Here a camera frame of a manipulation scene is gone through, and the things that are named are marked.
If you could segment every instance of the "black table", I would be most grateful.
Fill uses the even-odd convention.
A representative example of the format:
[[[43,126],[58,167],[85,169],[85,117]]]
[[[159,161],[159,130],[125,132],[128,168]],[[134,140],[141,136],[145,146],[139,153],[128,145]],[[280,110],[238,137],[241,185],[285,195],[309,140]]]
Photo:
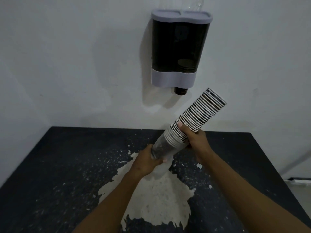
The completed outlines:
[[[98,190],[131,153],[163,130],[51,127],[0,189],[0,232],[71,232],[94,209]],[[311,227],[311,220],[251,133],[207,132],[210,145],[250,184]],[[185,232],[246,232],[192,151],[175,155],[170,171],[196,188]],[[127,219],[128,232],[184,232]]]

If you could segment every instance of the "white speck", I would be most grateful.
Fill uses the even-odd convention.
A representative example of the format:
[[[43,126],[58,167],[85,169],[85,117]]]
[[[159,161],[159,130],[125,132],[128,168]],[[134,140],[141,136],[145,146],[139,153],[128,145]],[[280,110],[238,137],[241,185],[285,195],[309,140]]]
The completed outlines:
[[[202,168],[202,164],[200,164],[200,163],[198,163],[197,165],[195,165],[195,166],[197,166],[199,169],[201,169]]]

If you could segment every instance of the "stack of paper cups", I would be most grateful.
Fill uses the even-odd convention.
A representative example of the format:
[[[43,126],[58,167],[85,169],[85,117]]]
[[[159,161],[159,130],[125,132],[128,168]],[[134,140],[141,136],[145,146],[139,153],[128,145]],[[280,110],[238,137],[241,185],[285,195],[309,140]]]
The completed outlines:
[[[188,137],[177,126],[179,122],[197,132],[209,121],[227,102],[208,88],[189,108],[182,113],[165,132],[158,138],[151,149],[156,159],[176,154],[189,144]]]

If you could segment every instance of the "dispenser lid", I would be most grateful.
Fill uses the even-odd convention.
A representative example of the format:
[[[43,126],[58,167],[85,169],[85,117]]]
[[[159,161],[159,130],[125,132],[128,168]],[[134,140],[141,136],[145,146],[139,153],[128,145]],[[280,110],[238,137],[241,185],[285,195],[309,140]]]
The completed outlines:
[[[186,22],[195,24],[207,24],[213,20],[212,14],[205,11],[178,11],[178,10],[160,10],[152,11],[154,20],[166,23]]]

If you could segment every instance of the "person's right arm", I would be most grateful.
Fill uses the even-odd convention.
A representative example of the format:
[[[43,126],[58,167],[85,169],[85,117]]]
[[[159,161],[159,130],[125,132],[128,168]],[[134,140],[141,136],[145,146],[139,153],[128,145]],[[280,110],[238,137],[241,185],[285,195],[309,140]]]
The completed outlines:
[[[250,232],[299,232],[311,233],[311,229],[290,212],[252,187],[208,144],[205,132],[193,133],[186,125],[178,127],[189,138],[196,158],[218,184],[223,195]]]

